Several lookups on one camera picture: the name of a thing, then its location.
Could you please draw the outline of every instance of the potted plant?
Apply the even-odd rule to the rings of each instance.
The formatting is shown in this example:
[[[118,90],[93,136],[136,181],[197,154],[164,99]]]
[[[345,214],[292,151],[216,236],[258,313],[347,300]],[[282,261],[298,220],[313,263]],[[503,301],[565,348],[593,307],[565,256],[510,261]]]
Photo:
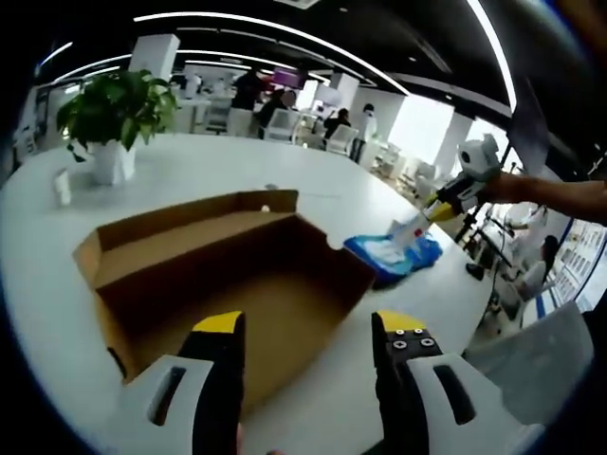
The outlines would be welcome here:
[[[101,74],[61,107],[57,128],[67,130],[67,149],[77,161],[74,141],[93,155],[93,174],[103,185],[117,185],[135,172],[133,144],[173,125],[177,103],[169,84],[147,71]]]

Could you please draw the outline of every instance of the ceiling light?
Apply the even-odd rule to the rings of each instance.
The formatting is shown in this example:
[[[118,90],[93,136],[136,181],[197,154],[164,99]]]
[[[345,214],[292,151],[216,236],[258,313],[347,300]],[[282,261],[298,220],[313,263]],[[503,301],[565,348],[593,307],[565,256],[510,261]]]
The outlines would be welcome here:
[[[303,52],[304,54],[310,55],[312,57],[316,57],[321,61],[326,60],[321,54],[317,54],[316,52],[312,52],[311,50],[307,50],[298,45],[292,45],[291,43],[285,43],[284,41],[279,41],[278,44],[281,46],[290,47],[291,49],[299,50],[300,52]]]
[[[147,16],[139,16],[139,17],[134,18],[133,21],[134,22],[143,22],[143,21],[151,21],[151,20],[155,20],[155,19],[164,19],[164,18],[171,18],[171,17],[211,17],[211,18],[216,18],[216,19],[231,19],[231,20],[235,20],[235,21],[249,22],[252,24],[257,24],[259,26],[276,28],[278,30],[297,35],[301,38],[312,41],[318,45],[327,47],[335,52],[338,52],[339,54],[343,55],[344,57],[349,58],[350,60],[356,62],[357,64],[360,64],[361,66],[364,66],[369,71],[376,74],[377,76],[382,78],[384,81],[386,81],[387,83],[389,83],[390,85],[392,85],[393,87],[398,89],[400,92],[404,93],[405,95],[410,94],[409,90],[407,90],[400,83],[398,83],[397,81],[392,79],[390,76],[385,74],[383,71],[381,71],[378,68],[372,66],[371,64],[365,62],[364,60],[357,57],[356,55],[351,54],[347,50],[344,50],[341,47],[338,47],[336,45],[332,45],[331,43],[329,43],[325,40],[322,40],[320,38],[317,38],[316,36],[310,35],[309,33],[305,33],[303,31],[297,30],[296,28],[287,27],[282,24],[276,24],[274,22],[269,22],[269,21],[265,21],[262,19],[256,19],[254,17],[241,16],[238,14],[227,14],[224,12],[208,12],[208,11],[163,12],[160,14],[150,14]]]
[[[259,59],[257,57],[250,57],[248,55],[232,54],[229,52],[218,52],[216,50],[181,50],[181,49],[179,49],[177,51],[177,54],[218,55],[220,57],[232,57],[234,59],[252,60],[254,62],[259,62],[260,64],[273,64],[274,66],[281,66],[282,68],[296,69],[295,66],[291,66],[289,64],[279,64],[278,62],[273,62],[272,60]]]
[[[508,93],[508,101],[510,104],[510,109],[512,113],[516,109],[516,92],[514,90],[514,82],[512,81],[512,75],[510,74],[510,68],[508,67],[508,62],[506,60],[506,55],[504,54],[504,50],[502,49],[502,45],[500,44],[500,40],[497,37],[497,33],[493,29],[491,22],[485,10],[481,6],[479,0],[467,0],[469,6],[472,8],[472,11],[476,15],[476,19],[481,24],[481,27],[485,31],[487,38],[489,39],[489,43],[491,44],[491,48],[493,49],[493,53],[495,54],[495,58],[497,59],[497,64],[500,66],[500,71],[502,72],[502,78],[504,79],[504,85],[506,86],[506,92]]]
[[[177,27],[177,31],[219,31],[213,27]]]
[[[124,55],[119,55],[118,57],[112,57],[111,59],[99,60],[98,62],[94,62],[93,64],[86,64],[85,66],[81,66],[80,68],[74,69],[74,70],[70,71],[69,73],[63,74],[62,76],[58,77],[55,81],[53,81],[53,83],[62,81],[65,78],[69,78],[70,76],[72,76],[76,73],[80,73],[81,71],[84,71],[85,69],[92,68],[92,67],[98,66],[100,64],[109,64],[110,62],[115,62],[116,60],[121,60],[121,59],[127,59],[129,57],[131,57],[131,54],[124,54]]]
[[[245,64],[227,64],[225,62],[210,62],[208,60],[186,60],[186,64],[210,64],[214,66],[228,66],[230,68],[250,69],[250,66]]]
[[[61,54],[64,50],[66,50],[69,47],[71,47],[73,44],[74,44],[74,42],[72,41],[70,43],[62,45],[61,47],[59,47],[56,50],[53,50],[50,54],[48,54],[48,57],[46,57],[44,60],[42,60],[40,62],[40,64],[38,65],[38,67],[42,66],[43,64],[45,64],[46,62],[48,62],[50,59],[53,59],[53,58],[57,57],[59,54]]]
[[[257,35],[255,33],[248,33],[247,31],[228,30],[228,29],[225,29],[225,28],[221,28],[219,31],[221,31],[222,33],[231,33],[232,35],[248,36],[250,38],[257,38],[258,40],[271,41],[272,43],[277,43],[277,41],[278,41],[278,40],[275,40],[273,38],[268,38],[267,36],[264,36],[264,35]]]
[[[110,71],[116,71],[117,69],[120,69],[120,67],[119,66],[110,66],[109,68],[104,68],[104,69],[100,69],[98,71],[93,71],[92,73],[85,74],[83,76],[83,79],[90,78],[91,76],[97,76],[98,74],[101,74],[101,73],[109,73]]]

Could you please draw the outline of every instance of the human hand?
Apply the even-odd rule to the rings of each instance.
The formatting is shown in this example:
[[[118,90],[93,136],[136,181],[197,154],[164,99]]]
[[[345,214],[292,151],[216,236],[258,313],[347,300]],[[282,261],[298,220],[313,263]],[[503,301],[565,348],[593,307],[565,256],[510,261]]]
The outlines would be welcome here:
[[[481,192],[485,202],[514,204],[524,198],[525,177],[512,173],[500,173],[489,180]]]

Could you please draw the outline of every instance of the white pillar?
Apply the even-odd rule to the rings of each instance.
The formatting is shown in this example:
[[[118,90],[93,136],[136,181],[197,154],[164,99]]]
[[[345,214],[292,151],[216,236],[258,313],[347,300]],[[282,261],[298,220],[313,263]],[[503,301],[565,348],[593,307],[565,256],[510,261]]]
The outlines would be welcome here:
[[[451,173],[457,157],[457,146],[466,141],[473,122],[473,118],[458,114],[456,111],[453,112],[443,143],[440,145],[438,155],[434,159],[434,166],[441,173]]]
[[[179,38],[174,35],[140,36],[131,56],[129,71],[147,69],[155,78],[168,81],[178,48]]]
[[[354,96],[357,94],[359,89],[359,80],[343,73],[335,73],[331,77],[330,87],[335,88],[341,93],[341,105],[339,108],[350,109],[352,107],[352,101]]]

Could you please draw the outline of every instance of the desk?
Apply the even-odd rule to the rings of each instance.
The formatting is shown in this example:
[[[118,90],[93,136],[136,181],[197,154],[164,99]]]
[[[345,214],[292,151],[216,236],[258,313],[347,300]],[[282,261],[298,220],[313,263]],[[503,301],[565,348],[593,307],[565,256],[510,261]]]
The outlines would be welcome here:
[[[56,209],[51,177],[73,172],[73,203]],[[89,163],[65,149],[34,156],[10,178],[0,205],[0,265],[9,319],[37,380],[84,438],[120,399],[120,372],[106,352],[90,292],[72,253],[96,226],[197,198],[262,189],[300,192],[298,212],[339,247],[353,235],[387,232],[416,214],[409,202],[342,156],[226,136],[158,135],[138,145],[137,173],[120,188],[85,184]],[[292,385],[245,423],[244,453],[360,453],[382,437],[371,313],[394,309],[424,320],[444,352],[462,352],[485,312],[491,282],[477,282],[468,256],[439,227],[436,265],[395,289],[370,292],[334,341]]]

